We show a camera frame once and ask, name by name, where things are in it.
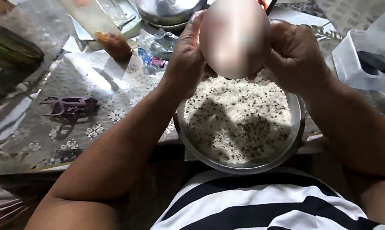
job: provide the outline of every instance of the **steel bowl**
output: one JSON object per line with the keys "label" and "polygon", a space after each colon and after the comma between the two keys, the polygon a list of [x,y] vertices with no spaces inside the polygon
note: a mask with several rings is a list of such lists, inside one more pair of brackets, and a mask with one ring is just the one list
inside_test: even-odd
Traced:
{"label": "steel bowl", "polygon": [[300,98],[295,94],[286,93],[288,107],[292,115],[292,126],[289,137],[284,146],[279,146],[276,153],[268,159],[254,159],[246,163],[226,163],[218,159],[208,157],[199,145],[187,133],[187,124],[184,119],[185,102],[182,102],[174,115],[174,123],[177,133],[187,148],[195,157],[214,169],[231,174],[257,174],[271,170],[285,162],[290,156],[295,154],[302,144],[302,136],[305,127],[305,112]]}
{"label": "steel bowl", "polygon": [[142,18],[160,28],[186,24],[207,0],[135,0]]}

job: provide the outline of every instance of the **striped shirt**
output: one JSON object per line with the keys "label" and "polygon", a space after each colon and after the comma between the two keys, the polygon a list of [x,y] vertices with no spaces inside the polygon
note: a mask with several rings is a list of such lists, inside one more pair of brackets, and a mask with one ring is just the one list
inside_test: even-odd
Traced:
{"label": "striped shirt", "polygon": [[192,178],[151,230],[385,230],[356,204],[298,170],[211,170]]}

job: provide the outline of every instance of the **plastic wrapper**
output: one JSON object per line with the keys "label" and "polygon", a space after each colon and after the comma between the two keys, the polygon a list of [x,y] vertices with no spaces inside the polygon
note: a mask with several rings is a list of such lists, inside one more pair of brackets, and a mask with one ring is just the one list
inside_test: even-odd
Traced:
{"label": "plastic wrapper", "polygon": [[165,68],[170,60],[178,37],[171,32],[159,29],[156,34],[149,34],[144,29],[139,35],[139,56],[147,66]]}

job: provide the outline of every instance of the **purple object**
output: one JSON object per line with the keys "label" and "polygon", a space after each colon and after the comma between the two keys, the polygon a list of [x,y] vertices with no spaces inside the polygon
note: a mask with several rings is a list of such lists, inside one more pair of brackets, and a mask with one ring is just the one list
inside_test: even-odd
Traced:
{"label": "purple object", "polygon": [[44,116],[85,117],[87,112],[99,108],[98,100],[91,97],[48,97],[41,104],[51,104],[52,112]]}

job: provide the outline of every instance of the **rice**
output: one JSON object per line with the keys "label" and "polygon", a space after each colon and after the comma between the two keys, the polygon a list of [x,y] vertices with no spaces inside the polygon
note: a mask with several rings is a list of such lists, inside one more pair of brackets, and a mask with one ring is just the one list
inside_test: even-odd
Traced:
{"label": "rice", "polygon": [[269,158],[288,138],[291,113],[274,82],[210,78],[186,101],[184,119],[204,154],[228,163]]}

